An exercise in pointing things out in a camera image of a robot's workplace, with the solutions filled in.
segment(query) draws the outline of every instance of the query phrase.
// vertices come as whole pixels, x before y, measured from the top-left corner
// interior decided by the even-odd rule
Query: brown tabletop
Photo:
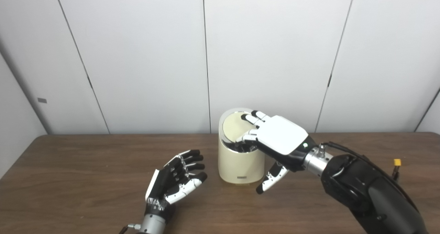
[[[401,186],[430,233],[440,233],[440,135],[311,136],[318,143],[333,141],[365,154],[390,173],[393,159],[402,159]],[[258,183],[222,181],[215,134],[41,136],[0,180],[0,233],[117,234],[122,226],[143,219],[154,169],[192,148],[202,151],[208,179],[177,203],[165,234],[364,233],[308,172],[289,173],[263,195],[255,192]],[[267,158],[266,167],[272,163]]]

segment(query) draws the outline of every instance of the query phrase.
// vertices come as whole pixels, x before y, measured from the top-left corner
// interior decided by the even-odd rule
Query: black robot forearm
[[[428,234],[406,193],[366,158],[333,157],[322,171],[321,182],[368,234]]]

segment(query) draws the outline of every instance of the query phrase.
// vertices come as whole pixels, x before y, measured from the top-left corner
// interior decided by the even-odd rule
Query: white wall
[[[440,86],[440,0],[353,0],[318,132],[414,131]]]
[[[58,0],[0,0],[0,46],[50,132],[108,133]]]
[[[314,131],[351,0],[205,0],[212,132],[236,107]]]
[[[437,95],[425,117],[417,128],[418,132],[434,132],[440,134],[440,94]]]
[[[203,0],[60,0],[111,133],[209,132]]]
[[[46,131],[0,54],[0,178],[43,134]]]
[[[55,134],[217,132],[240,106],[413,131],[440,85],[440,0],[353,0],[341,40],[350,1],[60,0],[105,120],[58,0],[0,0],[0,51]]]

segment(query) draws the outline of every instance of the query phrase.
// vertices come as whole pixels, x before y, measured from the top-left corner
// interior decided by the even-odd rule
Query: wire
[[[393,180],[385,171],[383,171],[381,168],[379,168],[377,165],[373,164],[373,162],[371,162],[367,157],[365,157],[364,155],[360,155],[355,151],[350,150],[349,148],[333,143],[331,141],[329,141],[328,143],[322,143],[322,145],[327,145],[333,148],[336,148],[340,151],[346,152],[348,154],[351,154],[355,157],[357,157],[358,159],[361,159],[362,161],[364,161],[365,163],[367,163],[368,165],[370,165],[371,167],[373,167],[374,169],[376,169],[377,171],[379,171],[381,174],[383,174],[383,176],[385,177],[385,179],[387,179],[394,187],[396,187],[397,190],[399,190],[399,192],[407,199],[407,201],[414,207],[414,209],[418,212],[417,207],[415,206],[414,202],[411,200],[411,198],[409,197],[409,195],[402,189],[402,187],[395,181]]]
[[[122,230],[119,232],[119,234],[124,234],[127,230],[129,229],[129,226],[124,226],[123,228],[122,228]]]

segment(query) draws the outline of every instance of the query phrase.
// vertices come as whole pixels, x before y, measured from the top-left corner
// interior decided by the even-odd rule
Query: humanoid robot hand
[[[159,209],[183,199],[208,177],[204,172],[197,175],[190,173],[205,168],[205,165],[196,163],[202,160],[203,156],[200,155],[199,150],[177,154],[161,170],[154,171],[145,194],[145,201]]]
[[[302,171],[306,155],[317,150],[316,143],[308,133],[295,123],[279,115],[270,117],[254,110],[251,115],[244,114],[242,119],[257,129],[251,129],[236,140],[236,143],[256,145],[260,151],[276,160],[263,182],[256,189],[263,193],[280,181],[288,171]]]
[[[204,172],[190,172],[203,170],[205,165],[196,163],[202,160],[199,150],[189,150],[177,154],[161,170],[155,170],[145,194],[146,209],[142,224],[129,224],[119,234],[124,234],[128,228],[138,230],[138,234],[162,234],[176,210],[174,203],[185,198],[208,178]]]

